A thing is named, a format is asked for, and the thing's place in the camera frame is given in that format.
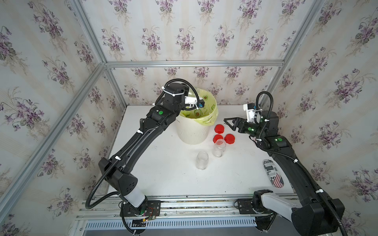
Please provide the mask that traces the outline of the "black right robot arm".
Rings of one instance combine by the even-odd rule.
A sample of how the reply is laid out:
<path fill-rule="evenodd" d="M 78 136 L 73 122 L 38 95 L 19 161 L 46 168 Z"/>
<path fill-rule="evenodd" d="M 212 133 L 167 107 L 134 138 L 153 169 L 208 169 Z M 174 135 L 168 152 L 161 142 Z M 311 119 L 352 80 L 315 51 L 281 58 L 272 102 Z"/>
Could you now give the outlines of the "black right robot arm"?
<path fill-rule="evenodd" d="M 245 104 L 247 118 L 225 118 L 224 123 L 233 131 L 247 134 L 249 139 L 271 159 L 263 162 L 273 185 L 283 179 L 275 170 L 277 163 L 294 188 L 298 201 L 280 197 L 272 190 L 254 192 L 248 207 L 259 214 L 257 228 L 268 231 L 277 215 L 291 222 L 302 236 L 320 236 L 347 230 L 342 223 L 345 207 L 340 199 L 333 199 L 323 190 L 311 173 L 298 159 L 288 139 L 279 134 L 279 117 L 273 112 L 274 99 L 271 93 L 262 91 L 255 103 Z"/>

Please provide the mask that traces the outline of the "glass tea jar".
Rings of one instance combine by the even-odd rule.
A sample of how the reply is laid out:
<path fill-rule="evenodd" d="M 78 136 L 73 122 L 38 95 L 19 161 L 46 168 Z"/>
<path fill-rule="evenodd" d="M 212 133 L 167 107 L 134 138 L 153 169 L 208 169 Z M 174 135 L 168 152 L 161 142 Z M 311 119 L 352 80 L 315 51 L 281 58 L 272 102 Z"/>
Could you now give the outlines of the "glass tea jar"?
<path fill-rule="evenodd" d="M 208 167 L 209 156 L 207 152 L 200 151 L 196 157 L 195 166 L 199 170 L 205 170 Z"/>

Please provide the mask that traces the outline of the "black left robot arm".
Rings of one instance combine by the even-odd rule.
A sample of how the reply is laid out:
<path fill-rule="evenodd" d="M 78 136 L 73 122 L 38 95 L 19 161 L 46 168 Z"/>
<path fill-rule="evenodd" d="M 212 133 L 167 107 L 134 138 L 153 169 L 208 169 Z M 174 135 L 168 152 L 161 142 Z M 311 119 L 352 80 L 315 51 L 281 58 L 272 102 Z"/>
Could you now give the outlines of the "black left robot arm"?
<path fill-rule="evenodd" d="M 137 132 L 117 153 L 99 162 L 102 175 L 89 193 L 85 208 L 92 209 L 117 195 L 122 199 L 120 216 L 125 228 L 134 236 L 143 233 L 143 230 L 131 229 L 125 219 L 127 205 L 137 216 L 142 216 L 148 209 L 148 198 L 137 188 L 138 179 L 131 172 L 147 147 L 176 120 L 181 111 L 199 110 L 207 100 L 207 96 L 200 96 L 184 79 L 166 82 L 149 113 L 140 119 Z"/>

